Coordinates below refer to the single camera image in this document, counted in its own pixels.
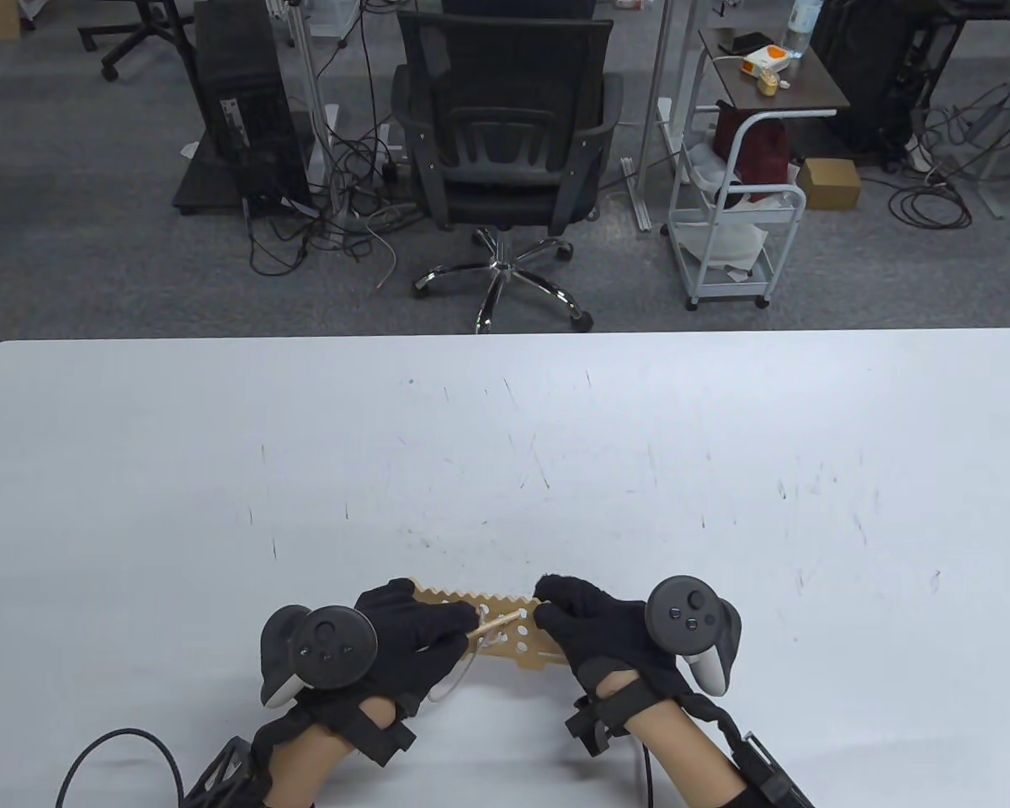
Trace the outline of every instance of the cardboard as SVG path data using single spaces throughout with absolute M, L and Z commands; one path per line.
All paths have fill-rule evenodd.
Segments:
M 861 198 L 861 175 L 848 159 L 806 159 L 797 184 L 809 210 L 855 210 Z
M 491 643 L 479 649 L 479 656 L 500 656 L 512 660 L 521 669 L 542 670 L 547 665 L 568 665 L 562 646 L 550 639 L 546 631 L 535 627 L 535 607 L 539 601 L 533 598 L 503 598 L 497 595 L 479 593 L 447 592 L 443 589 L 424 589 L 416 582 L 414 598 L 421 604 L 454 604 L 458 601 L 474 605 L 479 609 L 483 623 L 504 616 L 517 609 L 524 609 L 527 617 L 521 617 L 515 622 L 502 626 L 497 631 L 491 631 L 486 639 Z M 499 634 L 505 639 L 494 642 Z M 472 639 L 467 652 L 475 650 L 477 638 Z

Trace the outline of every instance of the skin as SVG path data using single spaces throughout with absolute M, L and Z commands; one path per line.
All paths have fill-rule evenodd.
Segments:
M 638 678 L 635 671 L 615 671 L 596 692 L 606 698 Z M 370 698 L 361 708 L 382 728 L 397 718 L 397 708 L 387 699 Z M 646 744 L 689 808 L 721 808 L 744 791 L 744 782 L 729 760 L 674 701 L 662 701 L 633 715 L 624 727 Z M 332 771 L 354 750 L 345 739 L 318 724 L 279 746 L 270 759 L 274 785 L 266 796 L 267 807 L 309 808 Z

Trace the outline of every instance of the water bottle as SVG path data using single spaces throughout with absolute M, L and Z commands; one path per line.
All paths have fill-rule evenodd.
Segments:
M 804 57 L 808 50 L 816 20 L 820 18 L 820 8 L 823 8 L 823 0 L 795 0 L 782 38 L 782 47 L 793 54 L 794 59 Z

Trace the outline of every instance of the gloved hand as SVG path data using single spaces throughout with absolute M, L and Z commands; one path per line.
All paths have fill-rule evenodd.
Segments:
M 617 600 L 581 578 L 564 576 L 542 576 L 535 598 L 544 601 L 535 608 L 536 626 L 562 646 L 588 695 L 617 670 L 635 670 L 664 698 L 691 693 L 677 658 L 650 638 L 644 601 Z
M 398 719 L 408 719 L 453 670 L 468 649 L 468 631 L 479 625 L 478 611 L 470 603 L 418 603 L 414 592 L 408 578 L 394 578 L 356 601 L 378 634 L 378 656 L 366 677 L 347 688 L 302 690 L 296 701 L 314 720 L 335 728 L 371 696 L 394 701 Z

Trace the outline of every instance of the office chair wheel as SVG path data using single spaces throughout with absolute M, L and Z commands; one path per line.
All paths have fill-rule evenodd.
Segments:
M 591 316 L 590 311 L 585 311 L 578 319 L 572 320 L 573 330 L 577 331 L 579 334 L 586 334 L 591 328 L 594 328 L 594 317 Z

